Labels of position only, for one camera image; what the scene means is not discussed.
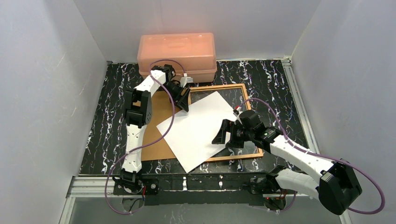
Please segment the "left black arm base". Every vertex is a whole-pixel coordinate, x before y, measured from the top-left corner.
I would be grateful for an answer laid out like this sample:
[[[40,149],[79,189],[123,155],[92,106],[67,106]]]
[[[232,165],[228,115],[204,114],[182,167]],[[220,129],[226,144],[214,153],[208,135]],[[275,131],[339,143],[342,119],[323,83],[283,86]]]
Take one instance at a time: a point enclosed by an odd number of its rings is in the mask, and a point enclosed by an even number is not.
[[[159,191],[158,179],[138,178],[135,182],[112,177],[114,181],[114,195],[156,195]]]

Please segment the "pink plastic storage box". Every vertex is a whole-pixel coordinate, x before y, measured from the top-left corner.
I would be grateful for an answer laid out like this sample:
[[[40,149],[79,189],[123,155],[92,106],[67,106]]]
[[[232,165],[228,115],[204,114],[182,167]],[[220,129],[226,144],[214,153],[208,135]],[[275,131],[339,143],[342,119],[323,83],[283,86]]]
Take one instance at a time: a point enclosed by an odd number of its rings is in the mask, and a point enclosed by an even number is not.
[[[214,36],[212,33],[143,35],[137,61],[144,78],[154,65],[170,64],[178,80],[186,72],[195,83],[212,82],[217,71]]]

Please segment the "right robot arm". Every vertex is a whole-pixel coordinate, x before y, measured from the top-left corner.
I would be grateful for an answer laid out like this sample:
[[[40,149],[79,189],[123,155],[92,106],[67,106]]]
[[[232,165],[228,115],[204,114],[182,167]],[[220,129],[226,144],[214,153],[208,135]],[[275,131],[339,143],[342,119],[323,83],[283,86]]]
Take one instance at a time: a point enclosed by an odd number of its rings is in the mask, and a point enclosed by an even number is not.
[[[212,140],[213,145],[232,148],[241,148],[245,142],[300,169],[296,172],[277,166],[265,176],[250,179],[253,194],[293,190],[319,200],[328,211],[341,215],[362,193],[355,172],[344,160],[334,162],[299,151],[299,144],[291,145],[279,129],[265,126],[252,110],[237,113],[235,121],[224,119]]]

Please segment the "window and plant photo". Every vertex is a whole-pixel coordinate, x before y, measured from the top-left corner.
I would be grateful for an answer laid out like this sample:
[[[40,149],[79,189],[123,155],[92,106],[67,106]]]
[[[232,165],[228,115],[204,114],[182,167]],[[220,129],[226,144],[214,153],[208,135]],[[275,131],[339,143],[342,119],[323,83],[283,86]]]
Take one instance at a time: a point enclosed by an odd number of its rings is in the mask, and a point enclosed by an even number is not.
[[[192,103],[189,112],[175,114],[164,139],[186,173],[225,148],[224,143],[212,144],[224,119],[235,121],[236,116],[217,91]]]

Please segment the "aluminium front rail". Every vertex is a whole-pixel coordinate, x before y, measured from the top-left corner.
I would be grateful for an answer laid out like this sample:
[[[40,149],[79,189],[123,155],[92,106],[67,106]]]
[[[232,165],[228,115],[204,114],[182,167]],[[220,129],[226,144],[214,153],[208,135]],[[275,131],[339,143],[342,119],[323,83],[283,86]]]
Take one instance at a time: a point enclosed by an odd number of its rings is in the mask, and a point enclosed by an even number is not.
[[[257,177],[258,173],[202,173],[202,174],[143,174],[141,177],[145,179],[158,179],[160,192],[227,192],[241,191],[249,192],[248,182],[250,178]],[[287,184],[282,188],[289,194],[298,192],[313,196],[302,187],[293,187]],[[114,181],[112,177],[107,179],[104,176],[82,176],[74,177],[71,181],[67,196],[122,196],[114,195]]]

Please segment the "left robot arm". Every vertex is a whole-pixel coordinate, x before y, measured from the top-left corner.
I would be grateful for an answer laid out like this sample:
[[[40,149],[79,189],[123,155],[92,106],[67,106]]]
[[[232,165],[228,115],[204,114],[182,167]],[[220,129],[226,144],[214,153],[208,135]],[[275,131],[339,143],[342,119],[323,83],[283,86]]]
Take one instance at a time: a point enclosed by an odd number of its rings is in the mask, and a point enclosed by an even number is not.
[[[172,65],[155,65],[143,82],[125,93],[124,120],[127,127],[127,145],[120,179],[127,184],[137,185],[140,182],[138,173],[142,168],[141,150],[159,142],[166,135],[163,134],[152,143],[143,144],[144,133],[153,117],[152,97],[157,90],[162,88],[169,97],[172,106],[171,119],[175,117],[176,108],[189,111],[190,89],[172,81],[175,75]]]

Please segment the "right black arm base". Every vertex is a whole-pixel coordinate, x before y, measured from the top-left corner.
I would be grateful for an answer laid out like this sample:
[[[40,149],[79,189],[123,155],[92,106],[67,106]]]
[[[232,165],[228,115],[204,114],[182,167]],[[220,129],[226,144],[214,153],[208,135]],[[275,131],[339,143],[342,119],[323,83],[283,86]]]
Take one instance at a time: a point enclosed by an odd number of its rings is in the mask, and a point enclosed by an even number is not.
[[[285,169],[285,166],[276,166],[269,173],[260,173],[257,177],[250,178],[248,182],[249,192],[255,195],[274,194],[279,190],[288,190],[288,188],[282,188],[276,180],[279,173]]]

